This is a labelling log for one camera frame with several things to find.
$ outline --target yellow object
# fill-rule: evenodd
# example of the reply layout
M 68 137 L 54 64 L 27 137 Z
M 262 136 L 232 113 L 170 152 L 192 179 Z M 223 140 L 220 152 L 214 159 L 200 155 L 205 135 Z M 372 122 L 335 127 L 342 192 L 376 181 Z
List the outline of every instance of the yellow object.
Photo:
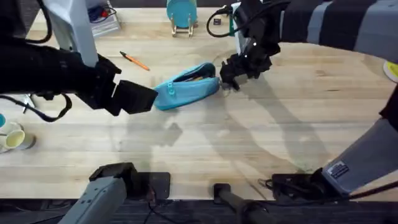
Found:
M 387 77 L 389 77 L 393 82 L 398 83 L 398 64 L 385 62 L 383 69 Z
M 15 148 L 24 141 L 25 133 L 23 131 L 13 131 L 6 138 L 6 147 Z

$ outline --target zipper pull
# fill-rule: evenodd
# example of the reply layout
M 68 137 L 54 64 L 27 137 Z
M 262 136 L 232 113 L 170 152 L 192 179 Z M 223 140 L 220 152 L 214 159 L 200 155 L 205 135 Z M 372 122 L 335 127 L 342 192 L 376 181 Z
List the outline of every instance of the zipper pull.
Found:
M 173 87 L 173 83 L 168 83 L 168 84 L 167 84 L 167 90 L 168 90 L 168 92 L 169 92 L 170 95 L 174 95 L 174 94 L 175 94 L 175 90 L 174 90 L 174 87 Z

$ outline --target blue object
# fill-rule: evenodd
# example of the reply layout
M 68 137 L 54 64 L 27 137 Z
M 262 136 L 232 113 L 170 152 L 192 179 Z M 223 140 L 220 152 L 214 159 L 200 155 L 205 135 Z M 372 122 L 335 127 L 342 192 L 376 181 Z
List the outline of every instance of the blue object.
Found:
M 167 1 L 167 16 L 169 19 L 174 18 L 174 24 L 180 28 L 189 27 L 188 18 L 191 14 L 191 21 L 194 23 L 197 20 L 197 5 L 196 0 L 168 0 Z
M 3 114 L 0 114 L 0 128 L 3 127 L 6 123 L 6 117 Z
M 220 79 L 215 75 L 216 68 L 212 63 L 203 63 L 184 70 L 155 87 L 159 93 L 154 102 L 156 108 L 168 110 L 216 93 L 220 88 Z M 190 81 L 190 79 L 198 77 L 203 77 L 203 79 Z

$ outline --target label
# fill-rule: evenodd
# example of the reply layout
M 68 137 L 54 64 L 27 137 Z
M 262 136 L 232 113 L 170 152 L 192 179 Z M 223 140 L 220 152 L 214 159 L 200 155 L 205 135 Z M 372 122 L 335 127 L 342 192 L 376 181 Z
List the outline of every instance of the label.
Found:
M 331 168 L 327 170 L 328 174 L 334 179 L 337 179 L 349 171 L 348 166 L 344 162 L 337 162 Z

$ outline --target zipper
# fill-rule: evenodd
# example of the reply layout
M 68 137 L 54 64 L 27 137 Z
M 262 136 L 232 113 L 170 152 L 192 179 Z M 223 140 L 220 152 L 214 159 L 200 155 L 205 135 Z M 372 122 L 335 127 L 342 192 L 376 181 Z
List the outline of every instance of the zipper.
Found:
M 173 96 L 175 94 L 175 90 L 173 87 L 173 82 L 169 82 L 167 84 L 167 92 L 169 93 L 169 95 Z

